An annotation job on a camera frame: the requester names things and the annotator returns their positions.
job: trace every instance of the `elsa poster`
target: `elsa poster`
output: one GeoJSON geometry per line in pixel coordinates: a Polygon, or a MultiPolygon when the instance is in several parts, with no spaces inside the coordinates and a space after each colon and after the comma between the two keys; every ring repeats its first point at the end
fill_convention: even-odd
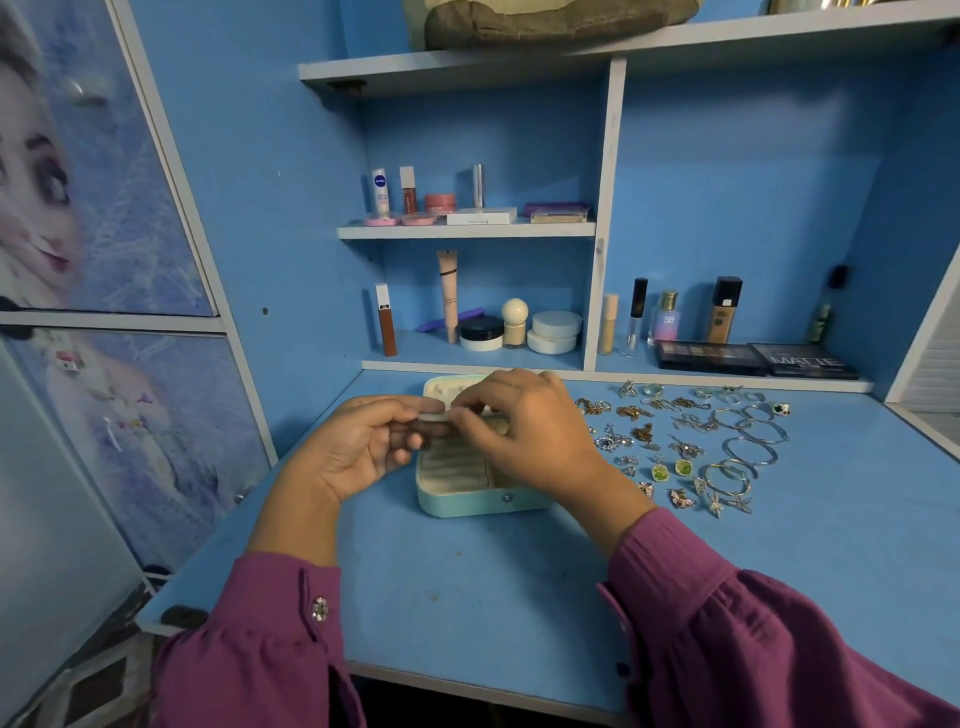
{"type": "MultiPolygon", "coordinates": [[[[211,314],[104,0],[0,0],[0,306],[211,314]]],[[[266,473],[226,340],[4,333],[144,566],[266,473]]]]}

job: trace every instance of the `shirt cuff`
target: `shirt cuff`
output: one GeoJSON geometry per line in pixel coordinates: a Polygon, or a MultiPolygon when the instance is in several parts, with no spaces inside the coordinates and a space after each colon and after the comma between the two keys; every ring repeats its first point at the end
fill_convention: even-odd
{"type": "Polygon", "coordinates": [[[738,571],[672,513],[657,508],[620,542],[610,559],[608,583],[656,659],[738,571]]]}
{"type": "Polygon", "coordinates": [[[233,562],[210,623],[243,624],[276,638],[322,640],[343,655],[340,569],[282,553],[246,553],[233,562]],[[317,619],[324,614],[324,619],[317,619]]]}

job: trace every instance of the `purple shirt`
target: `purple shirt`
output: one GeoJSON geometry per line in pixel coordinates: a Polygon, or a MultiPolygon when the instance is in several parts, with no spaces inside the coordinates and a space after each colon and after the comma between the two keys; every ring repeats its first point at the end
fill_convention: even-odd
{"type": "MultiPolygon", "coordinates": [[[[817,606],[741,570],[658,508],[633,527],[599,586],[633,650],[641,726],[960,726],[960,711],[847,647],[817,606]]],[[[209,621],[164,645],[154,728],[319,728],[330,690],[365,726],[348,679],[340,570],[250,553],[209,621]],[[318,597],[325,620],[314,617],[318,597]]]]}

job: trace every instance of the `jewelry box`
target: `jewelry box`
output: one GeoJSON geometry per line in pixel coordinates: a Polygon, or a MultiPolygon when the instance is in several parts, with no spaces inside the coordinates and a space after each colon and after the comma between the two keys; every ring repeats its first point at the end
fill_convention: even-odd
{"type": "MultiPolygon", "coordinates": [[[[482,376],[435,376],[423,385],[423,395],[441,400],[449,408],[454,398],[482,376]]],[[[484,421],[501,434],[510,423],[485,409],[484,421]]],[[[482,516],[546,508],[552,502],[497,470],[459,435],[435,440],[417,458],[417,501],[437,518],[482,516]]]]}

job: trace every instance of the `pink compact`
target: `pink compact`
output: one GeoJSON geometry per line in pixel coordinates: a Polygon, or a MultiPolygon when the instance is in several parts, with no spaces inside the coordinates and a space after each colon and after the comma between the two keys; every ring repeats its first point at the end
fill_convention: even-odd
{"type": "Polygon", "coordinates": [[[433,212],[411,212],[403,216],[404,225],[433,225],[437,222],[437,215],[433,212]]]}
{"type": "Polygon", "coordinates": [[[393,214],[387,215],[386,217],[378,214],[367,215],[367,217],[363,219],[363,224],[368,228],[382,228],[390,225],[399,225],[400,216],[393,214]]]}
{"type": "Polygon", "coordinates": [[[442,195],[424,195],[423,206],[427,212],[446,215],[448,212],[456,212],[457,196],[452,192],[446,192],[442,195]]]}

